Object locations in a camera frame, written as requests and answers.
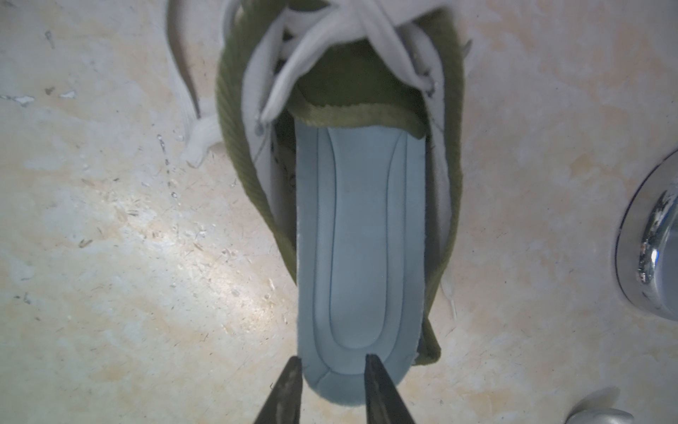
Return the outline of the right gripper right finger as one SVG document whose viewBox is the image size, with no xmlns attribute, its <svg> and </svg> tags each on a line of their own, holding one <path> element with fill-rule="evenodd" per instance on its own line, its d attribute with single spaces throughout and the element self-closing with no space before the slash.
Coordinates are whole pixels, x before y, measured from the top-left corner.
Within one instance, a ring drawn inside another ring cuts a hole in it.
<svg viewBox="0 0 678 424">
<path fill-rule="evenodd" d="M 395 383 L 376 354 L 365 357 L 364 383 L 367 424 L 415 423 Z"/>
</svg>

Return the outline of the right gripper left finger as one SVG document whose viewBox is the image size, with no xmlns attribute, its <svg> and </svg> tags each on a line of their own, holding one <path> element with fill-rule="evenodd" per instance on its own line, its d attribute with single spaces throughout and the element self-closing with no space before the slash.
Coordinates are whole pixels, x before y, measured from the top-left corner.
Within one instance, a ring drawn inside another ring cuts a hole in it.
<svg viewBox="0 0 678 424">
<path fill-rule="evenodd" d="M 254 424 L 299 424 L 303 390 L 302 361 L 289 358 Z"/>
</svg>

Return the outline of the grey blue insole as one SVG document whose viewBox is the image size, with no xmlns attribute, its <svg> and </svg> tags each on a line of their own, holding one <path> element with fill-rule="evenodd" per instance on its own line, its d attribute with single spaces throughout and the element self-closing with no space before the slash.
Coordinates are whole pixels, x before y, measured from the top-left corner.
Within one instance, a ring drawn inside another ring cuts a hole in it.
<svg viewBox="0 0 678 424">
<path fill-rule="evenodd" d="M 365 401 L 365 359 L 394 382 L 425 304 L 426 143 L 392 127 L 295 127 L 298 356 L 329 402 Z"/>
</svg>

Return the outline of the olive green shoe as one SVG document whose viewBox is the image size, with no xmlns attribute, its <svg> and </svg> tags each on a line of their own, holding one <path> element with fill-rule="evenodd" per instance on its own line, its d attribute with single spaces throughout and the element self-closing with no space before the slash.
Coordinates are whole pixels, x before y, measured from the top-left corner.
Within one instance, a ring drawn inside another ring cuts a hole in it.
<svg viewBox="0 0 678 424">
<path fill-rule="evenodd" d="M 175 6 L 172 2 L 166 5 L 166 52 L 185 125 L 185 162 L 197 167 L 211 146 L 225 144 L 245 193 L 272 232 L 289 272 L 294 272 L 297 265 L 294 230 L 284 224 L 281 211 L 274 207 L 268 189 L 256 174 L 254 150 L 245 144 L 245 127 L 235 103 L 242 98 L 245 62 L 254 54 L 254 39 L 263 34 L 265 26 L 287 12 L 284 35 L 291 42 L 307 26 L 321 20 L 329 9 L 327 1 L 226 2 L 222 24 L 227 57 L 217 71 L 216 112 L 202 115 L 192 93 L 192 83 L 182 71 L 182 57 L 174 49 Z M 424 134 L 434 143 L 436 223 L 432 231 L 441 235 L 441 248 L 427 268 L 425 305 L 432 307 L 457 236 L 463 186 L 460 165 L 463 53 L 452 20 L 439 5 L 388 2 L 387 11 L 403 36 L 421 32 L 423 45 L 432 49 L 431 63 L 437 72 L 435 95 L 422 95 L 399 81 L 367 40 L 360 38 L 341 42 L 323 52 L 293 84 L 291 97 L 284 102 L 284 113 L 313 125 L 391 124 Z"/>
</svg>

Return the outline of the silver metal cup stand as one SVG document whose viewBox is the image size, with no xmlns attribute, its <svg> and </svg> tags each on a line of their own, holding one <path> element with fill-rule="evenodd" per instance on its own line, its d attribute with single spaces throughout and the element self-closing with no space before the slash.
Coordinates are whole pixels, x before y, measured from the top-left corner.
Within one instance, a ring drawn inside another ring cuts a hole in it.
<svg viewBox="0 0 678 424">
<path fill-rule="evenodd" d="M 632 197 L 617 232 L 614 269 L 636 308 L 677 320 L 677 152 L 658 163 Z"/>
</svg>

